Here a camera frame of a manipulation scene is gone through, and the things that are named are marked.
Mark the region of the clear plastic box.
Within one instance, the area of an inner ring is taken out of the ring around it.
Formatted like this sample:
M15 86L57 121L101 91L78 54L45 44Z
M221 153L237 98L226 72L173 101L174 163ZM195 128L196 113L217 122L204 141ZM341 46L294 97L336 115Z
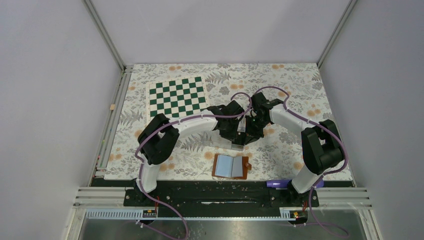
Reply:
M238 123L238 128L236 132L244 132L246 133L246 118L242 117L239 118L240 122ZM213 134L211 135L211 144L214 147L228 149L228 150L236 150L236 151L242 151L244 146L241 145L235 145L233 144L233 140L227 140L222 138L219 135L219 132L217 130L213 130Z

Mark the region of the brown leather card holder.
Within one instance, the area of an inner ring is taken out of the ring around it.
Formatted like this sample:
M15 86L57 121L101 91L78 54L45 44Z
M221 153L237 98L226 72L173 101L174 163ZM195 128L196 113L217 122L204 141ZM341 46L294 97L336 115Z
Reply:
M211 176L231 180L246 180L252 165L248 156L215 154Z

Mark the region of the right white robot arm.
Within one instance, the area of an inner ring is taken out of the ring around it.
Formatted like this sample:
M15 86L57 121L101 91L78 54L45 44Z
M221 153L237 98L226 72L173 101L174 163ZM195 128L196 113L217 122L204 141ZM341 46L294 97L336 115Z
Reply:
M328 169L348 161L346 149L332 120L314 122L290 110L281 99L267 100L263 93L251 97L253 116L245 118L244 145L264 137L268 124L284 127L301 140L304 166L287 187L287 201L293 206L301 205L306 192L322 179Z

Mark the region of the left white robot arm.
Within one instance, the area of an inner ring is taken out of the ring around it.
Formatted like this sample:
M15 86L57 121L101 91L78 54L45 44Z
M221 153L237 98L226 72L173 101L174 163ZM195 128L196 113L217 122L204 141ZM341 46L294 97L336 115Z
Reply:
M171 156L180 138L205 131L220 131L233 140L242 117L249 112L232 100L227 105L209 106L199 113L179 118L168 118L163 113L156 115L138 136L139 146L134 156L141 161L136 199L144 206L155 200L154 190L162 163Z

